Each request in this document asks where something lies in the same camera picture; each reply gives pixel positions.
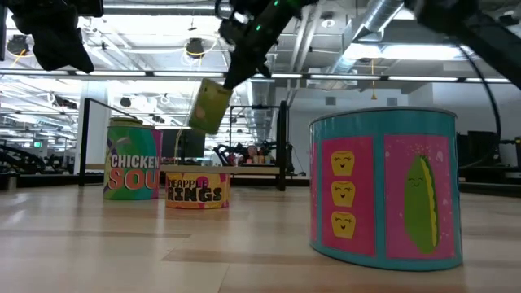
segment ceiling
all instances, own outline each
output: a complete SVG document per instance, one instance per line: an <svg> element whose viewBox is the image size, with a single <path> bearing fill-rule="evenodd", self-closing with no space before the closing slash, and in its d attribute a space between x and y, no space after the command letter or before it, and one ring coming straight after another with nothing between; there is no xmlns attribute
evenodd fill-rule
<svg viewBox="0 0 521 293"><path fill-rule="evenodd" d="M481 6L490 13L501 14L519 4L511 0L481 1ZM85 48L88 50L96 71L181 71L181 72L225 72L230 63L229 50L233 48L219 38L216 31L220 20L212 15L213 2L205 1L139 1L139 0L105 0L107 14L100 19L81 18L79 27L82 30ZM274 46L267 56L267 65L272 72L324 72L344 54L343 37L350 20L363 17L366 11L366 0L322 1L320 10L309 7L309 17L305 24L292 20L284 29L278 45ZM332 14L335 24L322 27L320 16L324 12ZM295 49L298 32L304 26L304 37L300 48ZM11 19L7 21L7 40L20 34ZM205 54L202 59L190 59L186 56L186 43L194 37L203 40ZM309 38L309 47L305 46ZM382 52L365 62L356 61L352 70L357 74L398 75L418 77L474 77L475 74L465 60L456 55L446 60L429 60L426 50L445 47L440 36L425 33L419 28L413 16L402 10L385 30L381 42L360 42L348 48L344 56L359 58L370 55L377 50ZM421 42L422 46L413 47ZM423 51L424 54L396 54L398 46L407 45L411 52ZM17 58L7 54L0 68L41 69L36 59L29 54ZM478 66L487 77L499 77L497 72L481 60ZM0 77L0 118L4 127L51 129L56 133L72 135L77 132L77 111L55 107L50 103L50 93L81 103L81 89L88 81L63 78L33 78L5 75ZM148 124L163 126L186 125L188 113L194 96L199 88L199 79L184 78L175 81L143 81L119 80L107 81L112 105L123 111L141 114L140 118ZM298 83L295 105L306 109L322 107L323 102L313 101L313 96L324 97L324 92L316 89L317 85L306 82ZM407 95L418 87L417 82L391 81L358 81L349 85L348 90L365 93L372 88L394 90L394 95ZM250 106L252 104L275 104L280 95L287 92L285 81L245 82L234 92L231 105ZM122 97L131 98L131 107L122 107ZM42 112L31 113L20 118L14 111ZM66 115L57 115L66 111ZM234 110L238 117L234 125L232 143L256 142L269 136L274 112L259 112L251 109ZM148 114L154 113L165 119L164 124L151 121ZM207 139L208 145L229 143L227 127L229 118L225 117L220 133ZM28 132L0 132L0 138L17 138L30 136Z"/></svg>

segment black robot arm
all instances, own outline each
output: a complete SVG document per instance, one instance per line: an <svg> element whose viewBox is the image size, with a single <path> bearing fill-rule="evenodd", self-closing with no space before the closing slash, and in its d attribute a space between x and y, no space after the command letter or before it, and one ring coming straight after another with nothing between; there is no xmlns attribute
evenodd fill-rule
<svg viewBox="0 0 521 293"><path fill-rule="evenodd" d="M240 25L244 30L230 30L234 33L220 31L224 38L233 36L233 39L239 40L233 44L235 50L231 55L225 87L233 88L259 71L264 74L259 70L259 64L263 62L265 53L290 21L291 16L301 7L316 2L304 0L297 7L291 7L281 5L288 0L265 1L268 4L262 13L256 13L258 17L244 26ZM453 37L457 45L469 46L521 89L521 40L480 11L477 0L405 0L405 6L414 11L420 24ZM261 28L264 32L252 32L253 26Z"/></svg>

